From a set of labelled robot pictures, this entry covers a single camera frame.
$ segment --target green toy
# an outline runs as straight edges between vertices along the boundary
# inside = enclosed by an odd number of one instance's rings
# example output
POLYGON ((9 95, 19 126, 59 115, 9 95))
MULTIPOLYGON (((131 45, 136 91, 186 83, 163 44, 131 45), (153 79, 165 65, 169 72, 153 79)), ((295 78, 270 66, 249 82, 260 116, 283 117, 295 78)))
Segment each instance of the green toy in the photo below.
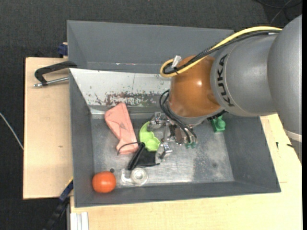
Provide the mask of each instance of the green toy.
POLYGON ((218 118, 211 120, 211 124, 212 124, 214 132, 223 132, 226 127, 226 123, 223 120, 222 115, 219 116, 218 118))
POLYGON ((154 136, 152 131, 147 131, 147 125, 149 122, 145 123, 140 129, 140 142, 145 143, 145 147, 148 151, 157 151, 160 145, 160 141, 154 136))

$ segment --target pink towel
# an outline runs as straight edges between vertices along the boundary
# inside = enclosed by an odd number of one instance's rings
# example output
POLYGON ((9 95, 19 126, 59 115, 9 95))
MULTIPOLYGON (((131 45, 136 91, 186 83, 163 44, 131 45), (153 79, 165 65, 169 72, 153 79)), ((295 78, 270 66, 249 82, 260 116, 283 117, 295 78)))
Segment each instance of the pink towel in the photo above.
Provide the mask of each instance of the pink towel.
MULTIPOLYGON (((119 103, 106 111, 105 121, 114 135, 119 139, 116 149, 119 150, 125 144, 137 142, 130 116, 125 103, 119 103)), ((138 144, 126 145, 120 149, 120 154, 134 153, 138 144)))

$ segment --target cable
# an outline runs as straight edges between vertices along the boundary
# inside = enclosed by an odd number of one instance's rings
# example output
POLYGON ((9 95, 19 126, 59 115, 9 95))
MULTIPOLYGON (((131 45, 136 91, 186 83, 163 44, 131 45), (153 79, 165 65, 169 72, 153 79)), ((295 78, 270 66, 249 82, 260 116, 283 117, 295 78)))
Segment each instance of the cable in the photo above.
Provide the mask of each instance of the cable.
POLYGON ((293 8, 293 7, 299 5, 299 4, 301 4, 303 2, 303 0, 301 0, 300 2, 295 3, 295 4, 293 4, 293 5, 289 6, 289 7, 284 7, 284 6, 280 7, 280 6, 274 6, 274 5, 271 5, 271 4, 267 4, 267 3, 265 3, 265 2, 263 2, 261 0, 253 0, 253 1, 258 2, 258 3, 260 3, 260 4, 264 5, 264 6, 267 6, 267 7, 270 7, 270 8, 274 8, 274 9, 290 9, 290 8, 293 8))
POLYGON ((188 133, 188 131, 194 136, 195 140, 197 141, 197 135, 195 134, 195 132, 190 128, 188 127, 187 125, 185 125, 184 123, 182 123, 179 119, 177 119, 174 115, 172 115, 170 113, 170 111, 168 111, 165 107, 164 107, 164 104, 165 102, 167 101, 168 99, 168 96, 169 94, 166 96, 166 98, 164 99, 164 101, 162 102, 162 98, 163 96, 166 94, 166 93, 169 93, 169 90, 163 92, 160 96, 160 99, 159 99, 159 104, 160 104, 160 107, 162 109, 162 111, 170 118, 172 119, 173 121, 175 121, 179 127, 183 130, 183 132, 186 134, 187 136, 187 139, 188 139, 188 142, 191 143, 191 138, 190 138, 190 135, 188 133))
POLYGON ((132 142, 132 143, 127 143, 127 144, 125 144, 125 145, 122 145, 122 146, 117 150, 117 156, 119 155, 120 150, 121 150, 124 146, 132 145, 132 144, 136 144, 136 143, 137 143, 138 145, 140 145, 140 142, 138 142, 138 141, 132 142))
POLYGON ((284 9, 285 7, 287 6, 288 3, 292 2, 293 0, 289 0, 288 2, 286 2, 284 4, 284 6, 278 11, 278 13, 273 17, 273 19, 271 20, 270 24, 273 23, 273 21, 277 18, 277 16, 283 11, 284 12, 284 9))
POLYGON ((6 120, 6 118, 3 116, 2 113, 0 113, 0 116, 3 118, 4 122, 6 123, 6 125, 10 128, 11 132, 14 134, 16 140, 18 141, 19 146, 20 146, 21 149, 23 150, 24 147, 23 147, 23 145, 21 144, 20 140, 18 139, 18 137, 17 137, 15 131, 13 130, 13 128, 11 127, 11 125, 9 124, 9 122, 6 120))
POLYGON ((244 29, 242 31, 239 31, 237 33, 232 34, 231 36, 227 37, 226 39, 224 39, 220 43, 213 46, 212 48, 206 49, 203 52, 200 52, 196 57, 191 59, 189 62, 187 62, 183 66, 177 67, 176 72, 169 72, 169 73, 165 72, 165 69, 170 66, 170 63, 173 62, 173 59, 166 61, 160 68, 160 75, 162 77, 165 77, 165 78, 176 76, 177 74, 180 74, 180 73, 190 69, 191 67, 195 66, 201 60, 203 60, 207 55, 217 51, 218 49, 220 49, 223 46, 226 46, 226 44, 234 43, 234 42, 246 39, 247 37, 256 36, 256 35, 259 35, 259 34, 266 34, 268 32, 278 32, 278 31, 281 31, 281 29, 276 28, 276 27, 271 27, 271 26, 256 26, 256 27, 244 29), (247 33, 252 33, 252 32, 258 32, 258 33, 246 35, 243 38, 237 38, 239 36, 245 35, 247 33))

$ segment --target floor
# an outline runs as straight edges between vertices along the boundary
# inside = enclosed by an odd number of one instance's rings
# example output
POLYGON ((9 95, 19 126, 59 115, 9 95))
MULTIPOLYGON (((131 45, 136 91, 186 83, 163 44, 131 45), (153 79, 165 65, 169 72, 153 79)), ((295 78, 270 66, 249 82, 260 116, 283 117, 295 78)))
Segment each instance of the floor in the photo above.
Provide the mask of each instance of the floor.
MULTIPOLYGON (((0 112, 23 142, 24 57, 59 57, 68 19, 240 30, 283 27, 302 13, 300 0, 261 1, 267 5, 254 0, 0 0, 0 112), (292 8, 282 11, 286 6, 292 8)), ((57 206, 57 199, 23 201, 22 184, 23 151, 0 118, 0 230, 42 229, 57 206)), ((56 229, 65 229, 65 220, 56 229)))

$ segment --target green block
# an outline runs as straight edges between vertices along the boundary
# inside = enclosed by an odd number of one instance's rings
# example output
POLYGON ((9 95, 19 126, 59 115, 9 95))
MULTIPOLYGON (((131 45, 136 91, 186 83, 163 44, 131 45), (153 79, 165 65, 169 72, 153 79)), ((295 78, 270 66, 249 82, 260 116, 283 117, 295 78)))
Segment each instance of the green block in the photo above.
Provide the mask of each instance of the green block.
POLYGON ((226 123, 223 120, 222 115, 219 116, 218 118, 211 120, 211 124, 212 124, 214 132, 223 132, 226 127, 226 123))

